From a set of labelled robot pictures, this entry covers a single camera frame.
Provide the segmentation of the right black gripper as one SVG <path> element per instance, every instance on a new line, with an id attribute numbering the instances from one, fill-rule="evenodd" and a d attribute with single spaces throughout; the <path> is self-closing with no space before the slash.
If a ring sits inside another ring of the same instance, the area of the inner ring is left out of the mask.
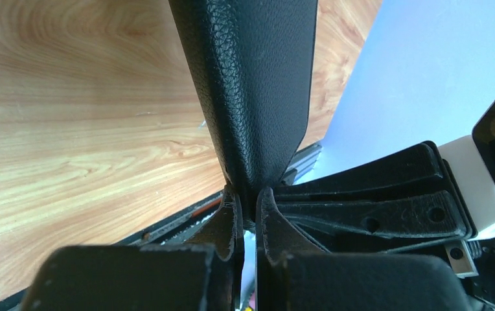
<path id="1" fill-rule="evenodd" d="M 439 147 L 449 164 L 476 234 L 468 240 L 477 275 L 466 278 L 470 296 L 495 310 L 495 182 L 473 141 Z M 446 191 L 382 202 L 279 202 L 289 220 L 326 232 L 380 238 L 464 237 L 466 225 Z"/>

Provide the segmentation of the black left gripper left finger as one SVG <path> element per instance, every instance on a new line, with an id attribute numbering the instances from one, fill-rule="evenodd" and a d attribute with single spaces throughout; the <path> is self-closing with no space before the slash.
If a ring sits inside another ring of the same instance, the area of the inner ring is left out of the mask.
<path id="1" fill-rule="evenodd" d="M 42 264 L 22 310 L 234 310 L 244 239 L 230 187 L 218 210 L 182 244 L 67 246 Z"/>

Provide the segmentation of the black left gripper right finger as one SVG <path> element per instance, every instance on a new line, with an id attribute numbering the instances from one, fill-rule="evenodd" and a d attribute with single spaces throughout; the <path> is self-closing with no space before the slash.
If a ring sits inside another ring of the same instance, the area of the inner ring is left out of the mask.
<path id="1" fill-rule="evenodd" d="M 470 310 L 460 280 L 427 255 L 327 253 L 257 199 L 257 310 Z"/>

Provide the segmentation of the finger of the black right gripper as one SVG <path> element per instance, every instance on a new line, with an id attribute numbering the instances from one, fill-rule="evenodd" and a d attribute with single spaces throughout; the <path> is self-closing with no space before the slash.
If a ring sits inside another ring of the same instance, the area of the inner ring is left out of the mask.
<path id="1" fill-rule="evenodd" d="M 408 198 L 450 190 L 436 145 L 416 144 L 370 163 L 299 185 L 279 187 L 276 198 Z"/>

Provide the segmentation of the black zip tool case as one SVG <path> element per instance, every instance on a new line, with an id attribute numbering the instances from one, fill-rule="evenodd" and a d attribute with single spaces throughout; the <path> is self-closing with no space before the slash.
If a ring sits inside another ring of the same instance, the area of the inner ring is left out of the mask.
<path id="1" fill-rule="evenodd" d="M 170 8 L 224 176 L 244 222 L 277 185 L 303 137 L 316 1 L 171 1 Z"/>

